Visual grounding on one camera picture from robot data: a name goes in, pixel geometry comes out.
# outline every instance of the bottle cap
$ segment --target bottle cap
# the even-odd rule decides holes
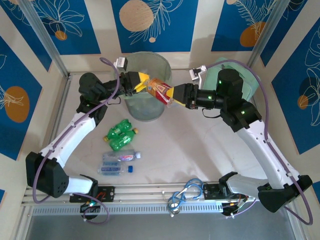
[[[140,151],[136,151],[136,152],[135,152],[135,157],[136,157],[137,159],[140,159],[140,158],[141,158],[141,152],[140,152]]]

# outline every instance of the plastic bottle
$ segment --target plastic bottle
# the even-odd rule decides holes
[[[112,141],[110,141],[109,145],[113,151],[119,151],[125,145],[129,144],[134,139],[134,136],[137,133],[138,129],[134,128],[131,131],[127,131],[121,134],[118,138],[115,138]]]
[[[128,119],[124,119],[119,122],[114,127],[110,128],[108,134],[103,138],[105,142],[108,142],[111,139],[116,139],[120,134],[129,131],[132,128],[131,123]]]
[[[135,159],[141,158],[141,152],[135,151],[133,149],[121,150],[121,151],[108,151],[103,154],[103,161],[133,161]]]
[[[125,173],[133,173],[133,166],[124,166],[120,161],[104,161],[98,168],[98,173],[105,176],[119,176]]]

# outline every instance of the green container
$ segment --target green container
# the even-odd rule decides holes
[[[137,133],[138,129],[134,128],[131,131],[127,131],[121,134],[118,138],[115,138],[112,141],[110,141],[109,145],[113,151],[119,151],[125,145],[129,144],[134,139],[134,136]]]
[[[116,139],[120,134],[129,131],[132,128],[131,123],[128,119],[124,119],[119,122],[117,125],[112,127],[108,134],[103,138],[105,142],[108,142],[111,139]]]
[[[126,56],[126,72],[148,74],[150,79],[157,78],[171,84],[172,71],[168,61],[154,52],[140,51]],[[133,96],[125,96],[124,102],[132,117],[142,122],[153,121],[161,116],[166,106],[146,90]]]
[[[220,57],[216,62],[227,60],[227,58]],[[206,72],[205,82],[203,85],[204,90],[216,90],[218,73],[223,69],[235,69],[239,72],[240,77],[243,79],[242,86],[242,98],[249,101],[251,97],[255,94],[259,83],[257,82],[255,76],[246,68],[235,62],[224,62],[217,66],[210,67]]]

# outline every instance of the green soda bottle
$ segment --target green soda bottle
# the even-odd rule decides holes
[[[120,134],[129,131],[132,128],[131,123],[128,119],[124,119],[119,122],[117,125],[112,127],[108,134],[103,138],[105,142],[108,142],[111,139],[116,139]]]
[[[138,129],[134,128],[131,131],[127,131],[121,134],[118,138],[115,138],[112,141],[110,141],[109,145],[113,151],[119,151],[122,147],[129,144],[134,139],[134,136],[137,133]]]

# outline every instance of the white table surface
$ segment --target white table surface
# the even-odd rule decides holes
[[[97,74],[104,83],[112,74]],[[79,106],[80,75],[72,76],[70,90],[59,125],[59,133],[68,125]],[[172,72],[172,85],[190,83],[187,70]],[[207,111],[219,114],[219,110]],[[141,159],[132,161],[133,173],[103,176],[97,173],[102,154],[111,151],[103,141],[111,127],[128,118],[139,133],[124,149],[141,151]],[[84,174],[100,184],[185,183],[191,178],[218,181],[231,171],[244,176],[265,179],[266,175],[246,144],[221,118],[209,119],[202,111],[182,106],[166,108],[160,118],[151,122],[135,120],[126,104],[108,107],[101,123],[89,133],[70,156],[64,170],[70,176]]]

